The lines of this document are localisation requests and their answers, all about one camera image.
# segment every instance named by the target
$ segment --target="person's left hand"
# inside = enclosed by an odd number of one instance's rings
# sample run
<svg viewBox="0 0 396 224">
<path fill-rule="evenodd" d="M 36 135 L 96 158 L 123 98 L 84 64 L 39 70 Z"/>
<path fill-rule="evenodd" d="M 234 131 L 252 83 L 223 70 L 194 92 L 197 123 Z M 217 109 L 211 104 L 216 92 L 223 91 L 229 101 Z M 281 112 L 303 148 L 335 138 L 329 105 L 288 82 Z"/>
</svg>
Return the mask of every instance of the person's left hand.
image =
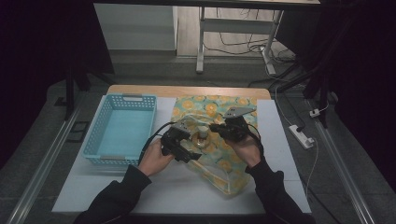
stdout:
<svg viewBox="0 0 396 224">
<path fill-rule="evenodd" d="M 162 171 L 175 156 L 169 154 L 164 156 L 161 152 L 161 139 L 156 139 L 146 149 L 145 155 L 140 162 L 138 169 L 146 176 L 158 174 Z"/>
</svg>

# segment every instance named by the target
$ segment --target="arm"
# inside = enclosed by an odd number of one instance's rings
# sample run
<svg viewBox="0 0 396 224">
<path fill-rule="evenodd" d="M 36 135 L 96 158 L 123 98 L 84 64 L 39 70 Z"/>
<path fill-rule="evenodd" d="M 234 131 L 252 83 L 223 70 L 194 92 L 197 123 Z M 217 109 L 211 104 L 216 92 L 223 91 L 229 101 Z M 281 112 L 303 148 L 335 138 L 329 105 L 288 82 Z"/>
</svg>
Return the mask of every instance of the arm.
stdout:
<svg viewBox="0 0 396 224">
<path fill-rule="evenodd" d="M 238 143 L 226 140 L 226 143 L 247 164 L 246 172 L 254 178 L 256 193 L 270 217 L 283 223 L 315 223 L 285 191 L 283 172 L 274 173 L 271 170 L 253 138 L 248 136 Z"/>
<path fill-rule="evenodd" d="M 173 158 L 172 155 L 163 156 L 161 141 L 157 139 L 146 150 L 138 168 L 130 165 L 122 181 L 111 182 L 74 223 L 112 223 L 127 216 L 139 201 L 142 190 L 151 183 L 149 176 L 159 173 Z"/>
</svg>

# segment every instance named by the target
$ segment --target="gray carpet floor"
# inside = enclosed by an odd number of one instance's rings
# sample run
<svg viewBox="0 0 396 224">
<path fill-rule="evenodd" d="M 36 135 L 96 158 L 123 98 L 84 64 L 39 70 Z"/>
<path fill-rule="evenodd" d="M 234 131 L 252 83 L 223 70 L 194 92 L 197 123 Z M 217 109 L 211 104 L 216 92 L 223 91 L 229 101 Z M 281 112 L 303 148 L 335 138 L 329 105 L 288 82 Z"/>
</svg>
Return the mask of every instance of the gray carpet floor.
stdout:
<svg viewBox="0 0 396 224">
<path fill-rule="evenodd" d="M 264 73 L 262 60 L 255 59 L 207 58 L 205 71 L 200 76 L 195 74 L 194 59 L 155 58 L 133 61 L 134 63 L 114 63 L 116 75 L 108 76 L 118 84 L 221 87 L 246 87 L 252 80 L 268 78 Z M 277 65 L 276 70 L 281 72 L 287 66 L 287 64 Z M 92 75 L 89 75 L 89 78 L 92 87 L 85 93 L 86 98 L 76 121 L 92 121 L 100 98 L 108 89 L 108 84 L 102 79 Z M 252 87 L 268 88 L 271 83 L 257 83 Z M 308 179 L 312 171 L 318 152 L 318 161 L 309 182 L 309 188 L 312 191 L 308 194 L 313 216 L 317 223 L 361 223 L 348 192 L 334 169 L 328 151 L 320 139 L 315 122 L 308 115 L 309 107 L 301 92 L 302 87 L 297 87 L 290 89 L 286 94 L 278 94 L 276 98 L 278 106 L 282 108 L 285 115 L 285 117 L 280 117 L 291 153 L 304 181 Z M 34 125 L 15 154 L 0 171 L 0 223 L 7 222 L 37 165 L 64 123 L 64 107 L 55 106 L 59 97 L 65 97 L 64 82 L 54 84 L 49 88 L 48 100 Z M 368 203 L 376 223 L 396 223 L 395 193 L 361 145 L 339 120 L 333 107 L 332 102 L 327 109 L 328 130 L 364 200 Z M 303 120 L 304 133 L 317 139 L 318 147 L 304 150 L 288 131 L 290 125 L 287 120 L 295 124 L 301 124 Z M 69 140 L 76 138 L 78 136 L 68 135 Z M 53 214 L 50 210 L 56 202 L 80 147 L 81 143 L 71 141 L 64 143 L 24 223 L 73 222 L 76 216 Z M 210 223 L 208 221 L 211 220 L 205 219 L 202 223 Z M 211 223 L 224 223 L 224 221 L 212 220 Z"/>
</svg>

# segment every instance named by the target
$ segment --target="power plug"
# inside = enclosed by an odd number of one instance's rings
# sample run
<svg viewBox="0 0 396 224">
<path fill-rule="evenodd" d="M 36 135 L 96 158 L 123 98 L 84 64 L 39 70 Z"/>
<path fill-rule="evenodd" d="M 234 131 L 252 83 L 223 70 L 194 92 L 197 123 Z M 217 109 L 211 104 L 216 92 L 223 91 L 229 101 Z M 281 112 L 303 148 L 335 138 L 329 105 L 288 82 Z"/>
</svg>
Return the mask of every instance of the power plug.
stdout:
<svg viewBox="0 0 396 224">
<path fill-rule="evenodd" d="M 319 115 L 320 115 L 320 111 L 318 109 L 309 111 L 309 116 L 311 116 L 311 118 L 317 117 Z"/>
<path fill-rule="evenodd" d="M 297 132 L 297 125 L 291 125 L 289 126 L 289 130 L 291 133 L 297 138 L 297 140 L 300 142 L 300 144 L 305 148 L 309 149 L 311 148 L 314 144 L 314 139 L 313 138 L 307 138 L 303 132 Z"/>
</svg>

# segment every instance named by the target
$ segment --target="wooden floor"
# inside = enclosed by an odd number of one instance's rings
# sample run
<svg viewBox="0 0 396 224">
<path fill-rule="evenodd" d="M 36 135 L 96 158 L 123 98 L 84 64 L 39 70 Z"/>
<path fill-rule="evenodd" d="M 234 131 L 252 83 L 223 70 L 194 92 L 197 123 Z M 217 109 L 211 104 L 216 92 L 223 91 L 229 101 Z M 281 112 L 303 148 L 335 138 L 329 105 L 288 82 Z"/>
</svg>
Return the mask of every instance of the wooden floor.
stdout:
<svg viewBox="0 0 396 224">
<path fill-rule="evenodd" d="M 201 9 L 198 7 L 178 7 L 177 56 L 195 57 L 197 55 L 200 13 Z M 273 19 L 273 14 L 273 10 L 262 9 L 205 8 L 206 18 L 271 21 Z M 205 49 L 204 53 L 205 56 L 238 56 L 260 58 L 261 54 L 259 52 L 252 52 L 249 50 L 249 47 L 266 44 L 267 38 L 268 35 L 205 33 L 204 44 L 207 49 Z M 272 50 L 274 51 L 275 55 L 277 55 L 277 53 L 283 49 L 286 48 L 279 42 L 275 42 L 273 44 Z M 293 53 L 282 52 L 282 55 L 292 56 Z"/>
</svg>

